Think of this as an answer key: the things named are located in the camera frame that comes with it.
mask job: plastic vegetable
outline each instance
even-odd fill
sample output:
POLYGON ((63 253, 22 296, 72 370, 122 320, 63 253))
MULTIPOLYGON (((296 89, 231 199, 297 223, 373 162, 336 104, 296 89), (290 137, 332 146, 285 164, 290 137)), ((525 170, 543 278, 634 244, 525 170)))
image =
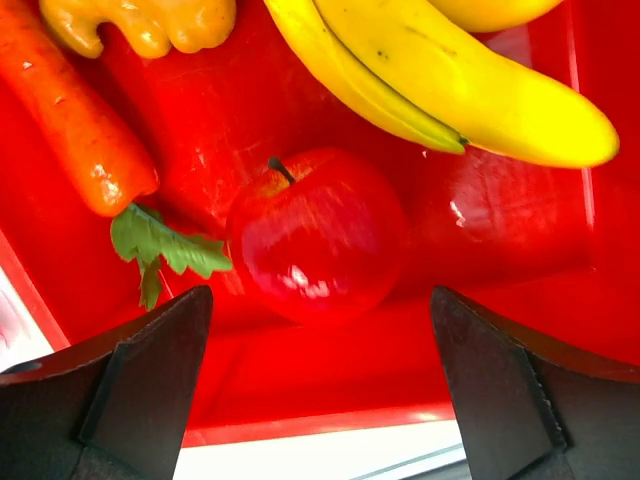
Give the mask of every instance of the plastic vegetable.
POLYGON ((142 144, 76 73, 23 0, 0 0, 0 78, 91 210, 112 217, 158 188, 142 144))
POLYGON ((138 55, 157 58, 171 44, 183 53, 217 47, 236 18, 235 0, 40 0, 40 8, 52 30, 89 58, 102 53, 100 23, 114 23, 138 55))

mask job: apple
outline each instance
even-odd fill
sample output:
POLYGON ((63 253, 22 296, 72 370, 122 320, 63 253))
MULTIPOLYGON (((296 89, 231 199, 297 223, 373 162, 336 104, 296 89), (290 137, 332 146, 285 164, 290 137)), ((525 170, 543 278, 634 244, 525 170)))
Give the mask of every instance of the apple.
POLYGON ((248 294, 306 325, 340 325, 396 283, 407 222, 384 176, 358 156, 320 148, 281 162, 235 199, 231 261, 248 294))

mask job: red tray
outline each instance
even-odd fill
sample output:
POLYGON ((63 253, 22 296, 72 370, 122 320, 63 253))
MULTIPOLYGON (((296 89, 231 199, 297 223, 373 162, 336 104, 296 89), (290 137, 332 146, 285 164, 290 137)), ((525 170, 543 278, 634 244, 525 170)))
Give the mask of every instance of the red tray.
MULTIPOLYGON (((435 154, 392 138, 306 72, 260 0, 238 7, 236 29, 217 49, 144 61, 107 28, 100 61, 70 57, 154 153, 158 204, 183 226, 188 218, 189 228, 220 234, 230 199, 270 155, 339 145, 397 189, 411 261, 380 308, 327 330, 274 317, 243 295, 233 273, 214 276, 213 330, 186 446, 452 418, 429 320, 435 284, 640 365, 640 96, 624 53, 640 44, 636 3, 569 0, 527 27, 483 37, 610 116, 622 150, 583 171, 472 148, 435 154)), ((59 349, 141 313, 137 267, 113 252, 109 221, 83 206, 3 84, 0 106, 0 264, 45 335, 59 349)), ((202 281, 165 272, 164 282, 162 300, 202 281)))

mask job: green leaf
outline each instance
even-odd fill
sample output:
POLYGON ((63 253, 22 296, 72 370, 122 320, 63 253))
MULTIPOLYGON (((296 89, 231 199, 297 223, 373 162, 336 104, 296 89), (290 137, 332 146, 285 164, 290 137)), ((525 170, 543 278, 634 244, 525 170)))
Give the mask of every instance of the green leaf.
POLYGON ((152 310, 156 303, 158 303, 158 297, 162 293, 162 282, 158 273, 162 263, 160 258, 156 259, 150 264, 145 264, 141 260, 138 260, 138 267, 140 267, 140 303, 144 305, 147 311, 152 310))
POLYGON ((180 275, 187 268, 203 278, 210 278, 214 271, 231 270, 231 261, 222 253, 224 242, 203 235, 182 235, 162 223, 158 212, 134 203, 112 220, 111 242, 125 262, 137 260, 141 303, 147 308, 155 305, 162 289, 160 256, 180 275))

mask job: bell pepper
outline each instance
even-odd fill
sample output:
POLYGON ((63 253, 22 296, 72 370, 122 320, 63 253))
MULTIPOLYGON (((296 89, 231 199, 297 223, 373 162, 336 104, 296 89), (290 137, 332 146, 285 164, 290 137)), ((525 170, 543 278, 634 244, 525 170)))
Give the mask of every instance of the bell pepper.
POLYGON ((171 44, 184 53, 220 45, 236 17, 235 0, 40 0, 40 8, 60 39, 89 58, 102 53, 101 23, 117 25, 138 55, 157 58, 171 44))

